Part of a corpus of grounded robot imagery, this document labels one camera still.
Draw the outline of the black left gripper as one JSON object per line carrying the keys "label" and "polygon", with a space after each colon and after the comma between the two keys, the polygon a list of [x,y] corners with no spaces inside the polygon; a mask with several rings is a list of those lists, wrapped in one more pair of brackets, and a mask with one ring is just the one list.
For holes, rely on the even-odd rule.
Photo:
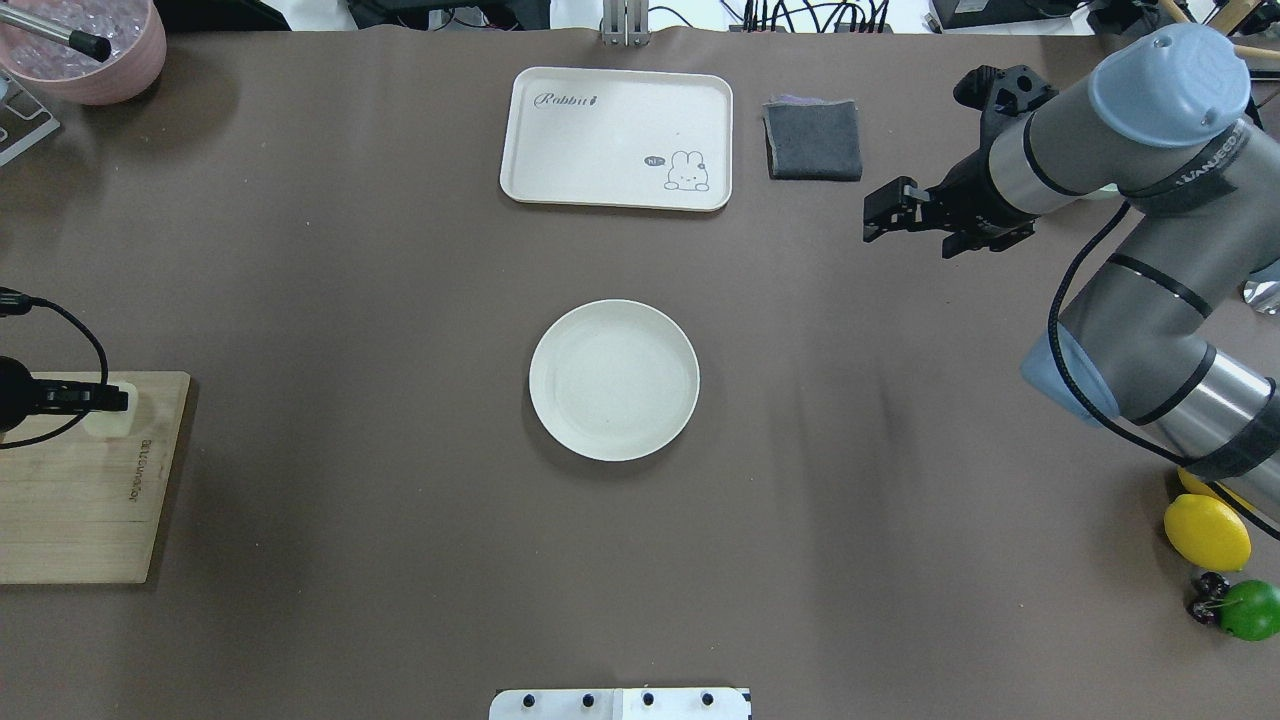
{"label": "black left gripper", "polygon": [[81,413],[124,413],[129,409],[129,392],[120,386],[42,378],[20,380],[23,419],[79,416]]}

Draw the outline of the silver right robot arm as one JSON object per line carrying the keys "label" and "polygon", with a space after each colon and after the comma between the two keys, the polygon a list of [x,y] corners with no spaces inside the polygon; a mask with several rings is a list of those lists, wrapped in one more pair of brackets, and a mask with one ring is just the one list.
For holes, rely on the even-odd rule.
{"label": "silver right robot arm", "polygon": [[1277,142],[1245,118],[1251,76],[1216,29],[1175,23],[1057,91],[1028,67],[954,88],[980,142],[929,188],[865,197],[864,240],[942,231],[942,254],[1000,252],[1036,220],[1114,186],[1139,222],[1071,301],[1073,261],[1024,378],[1068,411],[1169,459],[1277,534],[1277,380],[1201,337],[1249,281],[1277,279]]}

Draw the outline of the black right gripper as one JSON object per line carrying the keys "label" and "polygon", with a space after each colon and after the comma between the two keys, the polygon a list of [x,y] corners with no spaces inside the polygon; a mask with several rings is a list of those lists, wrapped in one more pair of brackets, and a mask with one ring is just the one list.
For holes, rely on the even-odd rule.
{"label": "black right gripper", "polygon": [[1032,68],[982,65],[969,70],[952,90],[954,100],[980,113],[979,146],[929,190],[900,176],[863,200],[864,243],[893,232],[943,229],[942,258],[989,250],[1002,252],[1034,234],[1036,218],[1016,209],[992,179],[989,158],[995,141],[1016,120],[1055,97],[1059,91]]}

